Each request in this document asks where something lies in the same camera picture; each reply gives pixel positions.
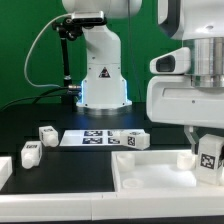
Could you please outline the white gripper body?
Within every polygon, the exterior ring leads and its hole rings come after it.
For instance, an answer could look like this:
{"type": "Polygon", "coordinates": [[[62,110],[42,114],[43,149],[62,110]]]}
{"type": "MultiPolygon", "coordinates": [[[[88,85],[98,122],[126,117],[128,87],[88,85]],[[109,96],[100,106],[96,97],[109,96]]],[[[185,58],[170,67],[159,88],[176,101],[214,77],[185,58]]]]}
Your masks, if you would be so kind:
{"type": "Polygon", "coordinates": [[[224,88],[194,87],[185,75],[190,59],[182,47],[150,62],[147,115],[153,122],[224,129],[224,88]]]}

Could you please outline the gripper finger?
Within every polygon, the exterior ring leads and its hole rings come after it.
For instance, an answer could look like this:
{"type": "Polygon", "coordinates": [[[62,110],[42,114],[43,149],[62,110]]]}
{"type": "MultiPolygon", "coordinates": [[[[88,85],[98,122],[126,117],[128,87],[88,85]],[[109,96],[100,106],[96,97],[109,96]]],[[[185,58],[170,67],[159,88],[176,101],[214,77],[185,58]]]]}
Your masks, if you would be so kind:
{"type": "Polygon", "coordinates": [[[197,135],[197,128],[194,126],[185,126],[184,133],[191,145],[191,151],[193,154],[197,153],[199,136],[197,135]]]}

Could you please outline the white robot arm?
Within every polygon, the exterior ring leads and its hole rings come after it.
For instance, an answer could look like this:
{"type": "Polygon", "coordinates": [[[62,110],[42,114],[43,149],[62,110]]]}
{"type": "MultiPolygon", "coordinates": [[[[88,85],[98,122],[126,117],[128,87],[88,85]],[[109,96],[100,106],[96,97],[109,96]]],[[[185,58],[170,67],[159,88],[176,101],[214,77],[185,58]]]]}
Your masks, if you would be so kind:
{"type": "MultiPolygon", "coordinates": [[[[120,39],[106,20],[137,14],[142,0],[62,4],[87,44],[87,76],[78,105],[94,111],[126,106],[120,39]]],[[[157,24],[182,47],[149,63],[155,76],[147,88],[147,115],[153,122],[183,125],[195,145],[196,127],[224,129],[224,0],[158,0],[157,24]]]]}

